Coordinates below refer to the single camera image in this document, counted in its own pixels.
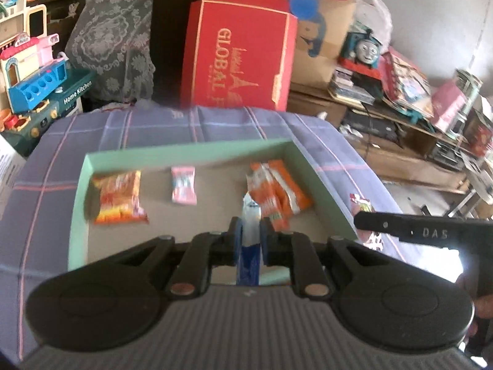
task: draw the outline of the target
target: red box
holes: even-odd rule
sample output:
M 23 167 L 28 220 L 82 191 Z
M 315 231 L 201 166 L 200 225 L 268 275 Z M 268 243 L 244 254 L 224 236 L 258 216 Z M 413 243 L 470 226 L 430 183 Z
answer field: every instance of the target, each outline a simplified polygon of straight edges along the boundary
M 286 110 L 298 21 L 287 0 L 201 0 L 188 19 L 181 105 Z

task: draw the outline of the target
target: cable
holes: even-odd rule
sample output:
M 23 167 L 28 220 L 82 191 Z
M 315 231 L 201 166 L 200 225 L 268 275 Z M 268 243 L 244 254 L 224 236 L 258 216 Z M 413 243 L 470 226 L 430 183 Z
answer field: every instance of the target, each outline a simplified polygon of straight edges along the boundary
M 364 103 L 362 103 L 362 104 L 363 104 L 364 109 L 366 110 L 366 113 L 368 114 L 368 118 L 370 119 L 370 133 L 368 134 L 368 142 L 366 143 L 366 153 L 365 153 L 365 157 L 363 159 L 366 163 L 366 160 L 368 159 L 368 154 L 370 153 L 371 135 L 373 132 L 373 121 L 371 119 L 370 111 L 368 111 L 368 108 L 366 107 L 366 105 Z

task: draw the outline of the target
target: blue balloon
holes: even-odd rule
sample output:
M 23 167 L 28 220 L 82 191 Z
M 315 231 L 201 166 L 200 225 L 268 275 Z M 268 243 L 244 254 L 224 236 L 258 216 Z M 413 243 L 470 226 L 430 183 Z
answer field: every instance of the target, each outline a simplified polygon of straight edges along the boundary
M 299 20 L 309 21 L 319 11 L 319 0 L 289 0 L 289 8 Z

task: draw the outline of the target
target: orange snack bag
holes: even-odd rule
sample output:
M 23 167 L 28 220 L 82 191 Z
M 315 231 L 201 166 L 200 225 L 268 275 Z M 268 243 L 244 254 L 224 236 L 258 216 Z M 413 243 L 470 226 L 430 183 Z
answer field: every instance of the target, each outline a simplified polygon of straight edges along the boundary
M 247 177 L 248 192 L 261 207 L 262 217 L 269 217 L 275 230 L 288 227 L 288 219 L 312 205 L 294 182 L 282 160 L 252 163 Z
M 139 203 L 140 171 L 93 179 L 93 184 L 100 190 L 100 210 L 94 224 L 147 221 Z

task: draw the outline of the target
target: blue toy shelf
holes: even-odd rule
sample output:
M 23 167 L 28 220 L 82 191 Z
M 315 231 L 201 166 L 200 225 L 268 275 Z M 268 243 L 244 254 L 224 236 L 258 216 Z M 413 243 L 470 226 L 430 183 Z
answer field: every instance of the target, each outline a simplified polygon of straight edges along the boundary
M 8 90 L 13 113 L 34 109 L 67 78 L 65 61 L 40 68 Z

